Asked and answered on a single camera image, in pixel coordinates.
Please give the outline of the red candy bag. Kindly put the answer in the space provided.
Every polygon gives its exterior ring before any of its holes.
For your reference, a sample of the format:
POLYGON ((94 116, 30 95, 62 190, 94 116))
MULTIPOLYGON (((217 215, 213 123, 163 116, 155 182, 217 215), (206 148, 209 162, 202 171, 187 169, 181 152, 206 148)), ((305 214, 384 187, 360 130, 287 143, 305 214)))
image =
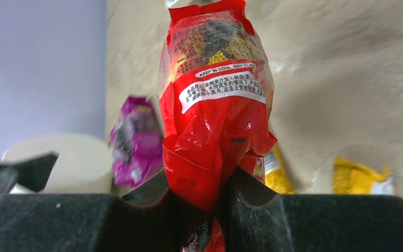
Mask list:
POLYGON ((253 172, 276 143, 274 81, 245 1, 171 8, 159 70, 163 162, 183 251, 222 251, 215 211, 235 168, 253 172))

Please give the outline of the purple candy bag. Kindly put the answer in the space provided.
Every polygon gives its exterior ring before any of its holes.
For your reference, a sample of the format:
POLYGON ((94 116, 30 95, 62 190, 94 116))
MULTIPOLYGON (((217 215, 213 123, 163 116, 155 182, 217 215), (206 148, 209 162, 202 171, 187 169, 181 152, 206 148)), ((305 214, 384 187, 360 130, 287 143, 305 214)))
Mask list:
POLYGON ((129 96, 110 132, 112 172, 118 186, 137 188, 163 167, 163 135, 146 97, 129 96))

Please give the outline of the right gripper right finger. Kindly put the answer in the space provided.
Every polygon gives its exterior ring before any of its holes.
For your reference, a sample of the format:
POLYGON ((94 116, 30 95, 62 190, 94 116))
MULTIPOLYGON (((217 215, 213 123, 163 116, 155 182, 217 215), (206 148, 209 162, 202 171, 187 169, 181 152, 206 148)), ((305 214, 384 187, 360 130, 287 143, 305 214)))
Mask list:
POLYGON ((403 199, 278 194, 237 168, 226 187, 227 251, 403 251, 403 199))

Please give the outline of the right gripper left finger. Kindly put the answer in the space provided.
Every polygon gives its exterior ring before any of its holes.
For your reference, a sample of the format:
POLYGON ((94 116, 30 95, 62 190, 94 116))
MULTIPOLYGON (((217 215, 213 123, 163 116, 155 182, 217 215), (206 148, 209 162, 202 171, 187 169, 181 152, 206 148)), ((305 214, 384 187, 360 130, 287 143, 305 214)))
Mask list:
POLYGON ((114 194, 1 194, 0 251, 181 251, 166 176, 114 194))

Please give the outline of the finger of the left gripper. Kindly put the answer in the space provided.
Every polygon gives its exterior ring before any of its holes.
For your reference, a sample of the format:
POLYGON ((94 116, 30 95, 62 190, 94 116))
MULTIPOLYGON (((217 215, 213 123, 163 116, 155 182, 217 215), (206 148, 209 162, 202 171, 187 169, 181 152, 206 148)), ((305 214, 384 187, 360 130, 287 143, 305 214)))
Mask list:
POLYGON ((35 193, 47 185, 59 154, 47 153, 16 163, 0 163, 0 194, 9 193, 16 184, 35 193))

